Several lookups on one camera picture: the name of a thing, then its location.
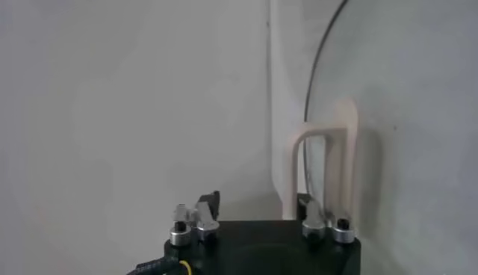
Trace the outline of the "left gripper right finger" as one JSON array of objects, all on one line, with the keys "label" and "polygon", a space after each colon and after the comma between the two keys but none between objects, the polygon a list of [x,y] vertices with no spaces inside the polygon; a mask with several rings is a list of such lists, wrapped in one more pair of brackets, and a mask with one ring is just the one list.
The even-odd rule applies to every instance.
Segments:
[{"label": "left gripper right finger", "polygon": [[298,194],[297,217],[301,221],[302,236],[308,243],[320,243],[328,235],[335,243],[353,243],[355,232],[345,217],[325,213],[309,194]]}]

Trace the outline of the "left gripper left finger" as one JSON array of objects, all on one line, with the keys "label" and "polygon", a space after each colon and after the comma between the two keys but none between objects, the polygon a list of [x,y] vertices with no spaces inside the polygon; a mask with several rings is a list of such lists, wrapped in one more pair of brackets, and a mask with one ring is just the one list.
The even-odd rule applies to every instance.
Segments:
[{"label": "left gripper left finger", "polygon": [[203,194],[192,209],[178,204],[173,212],[170,243],[173,246],[188,246],[193,238],[203,244],[216,239],[220,228],[217,221],[219,207],[219,191]]}]

